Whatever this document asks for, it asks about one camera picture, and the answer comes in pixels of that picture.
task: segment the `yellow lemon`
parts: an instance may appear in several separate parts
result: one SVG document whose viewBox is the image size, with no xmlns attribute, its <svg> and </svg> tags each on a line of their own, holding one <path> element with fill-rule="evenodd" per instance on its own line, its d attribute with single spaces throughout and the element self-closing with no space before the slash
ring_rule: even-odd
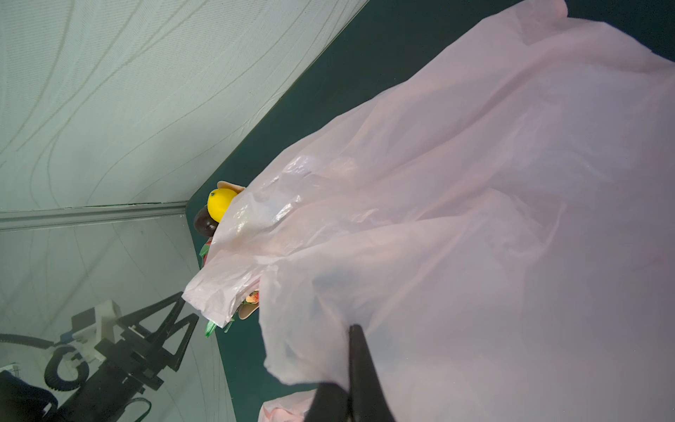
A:
<svg viewBox="0 0 675 422">
<path fill-rule="evenodd" d="M 211 218 L 220 223 L 235 196 L 237 196 L 237 192 L 232 189 L 212 190 L 207 201 L 207 209 Z"/>
</svg>

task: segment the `gray wall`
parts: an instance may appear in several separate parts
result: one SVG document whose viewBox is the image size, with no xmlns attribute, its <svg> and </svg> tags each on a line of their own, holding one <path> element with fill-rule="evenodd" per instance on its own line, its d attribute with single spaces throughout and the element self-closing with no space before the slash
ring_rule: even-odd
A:
<svg viewBox="0 0 675 422">
<path fill-rule="evenodd" d="M 187 201 L 366 0 L 0 0 L 0 211 Z"/>
<path fill-rule="evenodd" d="M 182 214 L 3 231 L 0 332 L 58 340 L 76 313 L 107 299 L 123 314 L 135 311 L 179 292 L 197 271 Z M 143 394 L 153 403 L 145 421 L 234 421 L 218 346 L 204 337 L 205 326 L 200 319 L 180 370 L 165 369 L 164 385 Z M 0 344 L 0 367 L 18 363 L 29 384 L 45 388 L 48 360 L 42 350 Z M 68 393 L 56 396 L 63 402 Z M 122 421 L 135 420 L 144 406 L 130 406 Z"/>
</svg>

